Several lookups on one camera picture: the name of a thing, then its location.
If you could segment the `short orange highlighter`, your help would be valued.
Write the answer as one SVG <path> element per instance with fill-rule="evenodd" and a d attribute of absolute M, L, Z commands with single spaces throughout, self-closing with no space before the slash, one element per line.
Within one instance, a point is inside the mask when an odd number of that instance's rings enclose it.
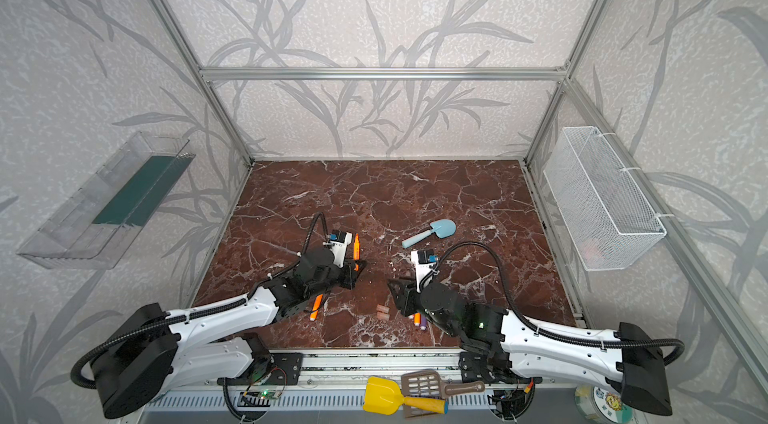
<path fill-rule="evenodd" d="M 310 312 L 310 320 L 315 321 L 318 317 L 319 311 L 323 306 L 324 295 L 320 294 L 316 297 Z"/>
<path fill-rule="evenodd" d="M 353 240 L 353 260 L 354 260 L 354 270 L 357 272 L 360 270 L 360 259 L 361 259 L 361 247 L 360 247 L 360 238 L 359 234 L 356 233 L 354 235 Z"/>

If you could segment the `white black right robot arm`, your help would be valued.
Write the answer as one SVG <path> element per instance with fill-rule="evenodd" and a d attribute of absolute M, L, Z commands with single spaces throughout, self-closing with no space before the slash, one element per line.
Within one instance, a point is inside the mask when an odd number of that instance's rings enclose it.
<path fill-rule="evenodd" d="M 495 380 L 556 378 L 615 391 L 647 414 L 673 413 L 666 367 L 683 351 L 677 339 L 653 339 L 628 322 L 599 330 L 532 319 L 516 309 L 472 302 L 439 282 L 418 286 L 413 279 L 391 279 L 388 288 L 403 315 L 420 313 L 457 338 Z"/>

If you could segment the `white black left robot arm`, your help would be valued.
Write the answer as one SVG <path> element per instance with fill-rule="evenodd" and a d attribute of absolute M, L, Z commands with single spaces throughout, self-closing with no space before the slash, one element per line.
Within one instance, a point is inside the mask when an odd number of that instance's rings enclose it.
<path fill-rule="evenodd" d="M 354 288 L 366 266 L 319 247 L 240 296 L 169 311 L 145 305 L 78 361 L 71 379 L 95 389 L 105 418 L 117 419 L 180 386 L 242 378 L 258 352 L 241 332 L 297 315 L 336 287 Z"/>

